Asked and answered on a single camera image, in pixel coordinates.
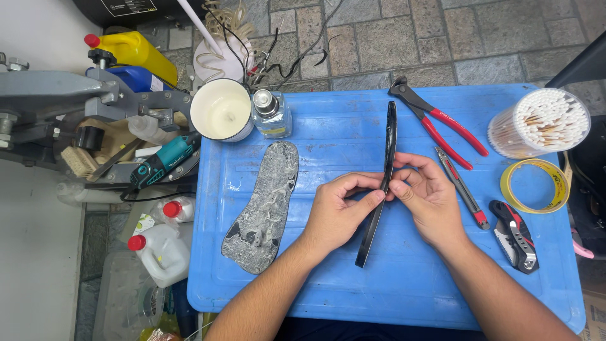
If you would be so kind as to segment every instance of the gray insole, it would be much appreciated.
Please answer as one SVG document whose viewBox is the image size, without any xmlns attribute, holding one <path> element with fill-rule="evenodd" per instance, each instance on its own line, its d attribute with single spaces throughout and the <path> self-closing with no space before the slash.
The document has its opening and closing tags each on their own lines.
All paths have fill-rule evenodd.
<svg viewBox="0 0 606 341">
<path fill-rule="evenodd" d="M 251 274 L 262 273 L 278 254 L 298 172 L 299 152 L 294 144 L 269 145 L 253 195 L 223 239 L 221 253 Z"/>
</svg>

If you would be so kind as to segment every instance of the yellow container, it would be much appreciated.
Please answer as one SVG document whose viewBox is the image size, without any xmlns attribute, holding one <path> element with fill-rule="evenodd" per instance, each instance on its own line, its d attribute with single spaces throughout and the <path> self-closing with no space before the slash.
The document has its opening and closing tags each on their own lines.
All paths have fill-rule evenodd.
<svg viewBox="0 0 606 341">
<path fill-rule="evenodd" d="M 91 50 L 102 49 L 112 52 L 120 64 L 143 66 L 172 85 L 177 85 L 175 65 L 137 31 L 100 37 L 91 34 L 84 37 L 84 42 Z"/>
</svg>

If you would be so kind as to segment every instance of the masking tape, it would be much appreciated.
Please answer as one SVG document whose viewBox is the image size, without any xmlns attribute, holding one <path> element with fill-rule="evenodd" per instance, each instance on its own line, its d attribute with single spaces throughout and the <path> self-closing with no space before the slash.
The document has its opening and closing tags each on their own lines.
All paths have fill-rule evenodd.
<svg viewBox="0 0 606 341">
<path fill-rule="evenodd" d="M 521 168 L 523 165 L 529 164 L 532 166 L 536 166 L 541 168 L 543 171 L 548 173 L 553 180 L 553 185 L 556 188 L 556 193 L 547 206 L 542 209 L 532 209 L 524 204 L 522 204 L 518 198 L 513 195 L 513 191 L 511 190 L 511 176 L 513 172 Z M 526 212 L 526 213 L 551 213 L 555 212 L 558 209 L 564 207 L 566 201 L 568 201 L 568 196 L 570 195 L 570 188 L 568 185 L 568 181 L 566 180 L 564 173 L 558 168 L 555 164 L 547 162 L 545 160 L 540 160 L 537 158 L 532 158 L 520 162 L 516 162 L 509 166 L 503 175 L 501 175 L 501 192 L 503 196 L 514 208 Z"/>
</svg>

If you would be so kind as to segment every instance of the white pole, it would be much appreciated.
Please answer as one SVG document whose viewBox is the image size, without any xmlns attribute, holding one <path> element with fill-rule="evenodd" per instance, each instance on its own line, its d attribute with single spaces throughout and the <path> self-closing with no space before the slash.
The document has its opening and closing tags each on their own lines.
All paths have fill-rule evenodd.
<svg viewBox="0 0 606 341">
<path fill-rule="evenodd" d="M 202 21 L 200 20 L 200 18 L 196 14 L 196 12 L 193 11 L 193 8 L 189 4 L 189 2 L 187 2 L 187 0 L 177 0 L 177 1 L 179 1 L 179 4 L 181 5 L 181 7 L 183 7 L 183 9 L 187 13 L 187 15 L 190 17 L 190 19 L 194 23 L 194 25 L 196 25 L 196 27 L 198 28 L 198 30 L 200 30 L 200 32 L 204 36 L 204 39 L 206 39 L 208 41 L 208 44 L 210 45 L 210 47 L 212 47 L 212 49 L 215 50 L 216 54 L 222 56 L 223 55 L 223 51 L 217 45 L 217 42 L 213 39 L 213 36 L 210 35 L 210 33 L 208 32 L 208 30 L 206 29 L 206 26 L 204 26 L 204 24 L 202 23 Z"/>
</svg>

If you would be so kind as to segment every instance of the red cap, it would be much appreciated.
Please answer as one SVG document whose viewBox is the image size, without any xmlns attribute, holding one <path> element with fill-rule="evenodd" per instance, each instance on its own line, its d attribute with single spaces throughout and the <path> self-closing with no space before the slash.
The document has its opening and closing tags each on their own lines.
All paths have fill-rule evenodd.
<svg viewBox="0 0 606 341">
<path fill-rule="evenodd" d="M 145 247 L 145 237 L 138 234 L 130 237 L 128 240 L 128 249 L 131 251 L 139 251 Z"/>
<path fill-rule="evenodd" d="M 166 215 L 168 218 L 176 218 L 177 215 L 179 215 L 179 213 L 181 213 L 182 208 L 183 208 L 183 206 L 181 206 L 180 202 L 171 201 L 164 205 L 164 208 L 162 209 L 162 211 L 164 212 L 164 215 Z"/>
<path fill-rule="evenodd" d="M 95 47 L 99 46 L 99 44 L 101 43 L 101 39 L 99 39 L 99 37 L 97 37 L 96 35 L 91 33 L 89 35 L 86 35 L 86 37 L 84 37 L 84 42 L 88 46 L 90 46 L 94 49 Z"/>
</svg>

